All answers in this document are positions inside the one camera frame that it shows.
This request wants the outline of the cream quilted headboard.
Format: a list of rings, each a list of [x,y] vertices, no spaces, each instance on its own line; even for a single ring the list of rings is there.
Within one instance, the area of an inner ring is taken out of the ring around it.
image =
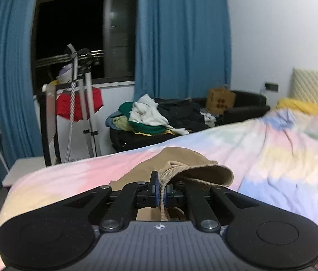
[[[293,68],[289,97],[318,103],[318,71]]]

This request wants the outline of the yellow blanket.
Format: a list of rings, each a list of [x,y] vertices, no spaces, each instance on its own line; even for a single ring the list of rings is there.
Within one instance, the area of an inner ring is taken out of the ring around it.
[[[306,102],[294,98],[282,98],[278,101],[276,109],[285,109],[300,111],[308,115],[318,116],[318,103]]]

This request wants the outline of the tan t-shirt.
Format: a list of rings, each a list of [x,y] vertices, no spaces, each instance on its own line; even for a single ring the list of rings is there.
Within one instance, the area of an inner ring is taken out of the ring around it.
[[[110,186],[113,190],[121,190],[131,182],[148,182],[152,171],[158,172],[160,205],[154,209],[149,207],[141,209],[138,212],[139,220],[169,221],[183,218],[177,210],[170,217],[164,208],[164,189],[170,182],[184,180],[201,190],[209,190],[215,185],[229,187],[234,181],[233,172],[217,161],[211,161],[193,150],[167,147],[151,159],[139,163],[119,180],[112,181]]]

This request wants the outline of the wall power outlet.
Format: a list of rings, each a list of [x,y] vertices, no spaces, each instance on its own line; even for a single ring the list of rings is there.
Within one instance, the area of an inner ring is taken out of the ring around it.
[[[279,91],[279,84],[266,82],[265,83],[265,90],[272,91],[272,92],[278,92]]]

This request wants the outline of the pastel tie-dye bed cover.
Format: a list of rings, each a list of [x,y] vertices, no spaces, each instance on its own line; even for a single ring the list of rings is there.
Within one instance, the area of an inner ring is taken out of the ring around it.
[[[138,213],[126,229],[100,232],[119,191],[110,183],[167,147],[233,172],[229,187],[201,190],[220,233]],[[318,116],[276,110],[20,178],[0,213],[0,270],[318,270]]]

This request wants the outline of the grey ironing board panel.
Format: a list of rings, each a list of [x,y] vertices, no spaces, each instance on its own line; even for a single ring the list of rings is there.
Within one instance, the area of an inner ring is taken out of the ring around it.
[[[46,167],[62,163],[57,131],[57,88],[46,84],[37,96],[41,128],[41,142]]]

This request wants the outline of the black sofa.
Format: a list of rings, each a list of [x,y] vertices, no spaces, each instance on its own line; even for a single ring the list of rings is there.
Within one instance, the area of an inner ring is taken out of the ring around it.
[[[216,115],[214,120],[210,119],[212,115],[205,109],[205,98],[189,100],[155,98],[155,102],[163,106],[164,112],[169,114],[169,119],[175,120],[177,124],[189,125],[190,133],[262,117],[270,110],[267,99],[262,95],[244,91],[233,93],[235,94],[234,106],[225,110],[223,114]],[[121,111],[116,111],[106,119],[112,147],[116,152],[151,146],[178,136],[177,133],[170,130],[164,131],[162,128],[152,127],[136,131],[126,121],[125,116]]]

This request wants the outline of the right blue curtain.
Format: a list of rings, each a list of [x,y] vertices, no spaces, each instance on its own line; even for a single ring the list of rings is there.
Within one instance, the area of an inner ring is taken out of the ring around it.
[[[206,97],[231,67],[227,0],[137,0],[136,100]]]

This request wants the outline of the left blue curtain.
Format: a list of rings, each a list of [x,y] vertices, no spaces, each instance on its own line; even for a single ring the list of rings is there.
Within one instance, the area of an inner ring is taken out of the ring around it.
[[[31,74],[36,1],[0,0],[0,129],[9,163],[43,154]]]

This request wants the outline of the pile of mixed clothes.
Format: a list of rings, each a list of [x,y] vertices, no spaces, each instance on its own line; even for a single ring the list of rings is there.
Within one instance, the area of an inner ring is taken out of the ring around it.
[[[212,128],[217,120],[204,108],[201,98],[162,99],[148,94],[135,102],[124,102],[106,119],[106,126],[137,135],[188,135]]]

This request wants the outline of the white bench at bed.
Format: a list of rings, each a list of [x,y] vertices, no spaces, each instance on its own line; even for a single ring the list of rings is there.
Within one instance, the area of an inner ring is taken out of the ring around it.
[[[17,159],[3,179],[2,185],[5,188],[10,188],[20,178],[45,167],[44,157]]]

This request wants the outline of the red garment on stand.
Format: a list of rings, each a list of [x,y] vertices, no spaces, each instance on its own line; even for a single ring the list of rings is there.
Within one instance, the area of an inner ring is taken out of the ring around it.
[[[93,105],[94,111],[99,111],[104,103],[101,96],[101,90],[99,88],[93,87]],[[70,119],[70,107],[71,107],[71,91],[68,89],[64,90],[57,98],[56,101],[56,115],[61,116],[65,119]],[[83,119],[81,101],[79,92],[76,91],[74,99],[74,121],[78,122]]]

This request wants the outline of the brown paper bag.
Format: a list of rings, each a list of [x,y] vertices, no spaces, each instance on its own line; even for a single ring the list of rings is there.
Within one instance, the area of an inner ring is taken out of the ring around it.
[[[205,109],[213,115],[223,113],[234,107],[236,95],[225,87],[216,87],[209,90]]]

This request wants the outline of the dark window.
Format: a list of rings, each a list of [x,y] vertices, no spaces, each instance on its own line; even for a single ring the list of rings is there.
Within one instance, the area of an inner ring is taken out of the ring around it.
[[[35,92],[58,77],[68,45],[93,52],[94,83],[135,77],[137,0],[37,0],[32,30]]]

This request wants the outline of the blue curtain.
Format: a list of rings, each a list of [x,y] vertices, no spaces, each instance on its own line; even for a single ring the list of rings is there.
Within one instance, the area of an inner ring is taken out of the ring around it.
[[[36,1],[0,0],[0,129],[9,163],[43,154],[31,74]]]
[[[227,0],[137,0],[136,100],[206,97],[231,67]]]

